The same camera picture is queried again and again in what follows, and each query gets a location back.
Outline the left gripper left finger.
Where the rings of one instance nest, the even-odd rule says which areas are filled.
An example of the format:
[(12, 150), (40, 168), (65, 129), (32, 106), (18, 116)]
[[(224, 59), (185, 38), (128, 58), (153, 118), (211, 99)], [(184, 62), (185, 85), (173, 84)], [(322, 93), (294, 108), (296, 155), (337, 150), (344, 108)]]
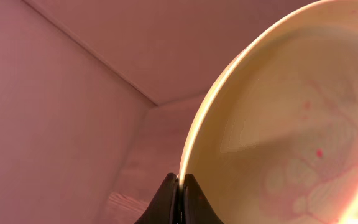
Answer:
[(172, 224), (175, 221), (175, 205), (178, 178), (169, 173), (164, 178), (153, 199), (135, 224)]

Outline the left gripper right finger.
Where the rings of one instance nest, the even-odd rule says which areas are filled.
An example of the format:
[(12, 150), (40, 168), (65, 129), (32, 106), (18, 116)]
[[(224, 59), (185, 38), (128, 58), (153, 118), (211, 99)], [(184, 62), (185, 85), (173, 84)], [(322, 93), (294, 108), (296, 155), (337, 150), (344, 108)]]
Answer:
[(185, 224), (223, 224), (193, 174), (185, 176), (182, 207)]

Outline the yellow-green plate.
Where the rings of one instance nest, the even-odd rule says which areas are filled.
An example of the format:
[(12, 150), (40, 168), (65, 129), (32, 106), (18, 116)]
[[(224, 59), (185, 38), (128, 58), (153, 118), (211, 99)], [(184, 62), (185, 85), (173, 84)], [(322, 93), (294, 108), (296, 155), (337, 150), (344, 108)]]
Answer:
[(224, 223), (358, 223), (358, 0), (283, 17), (220, 74), (188, 133), (193, 175)]

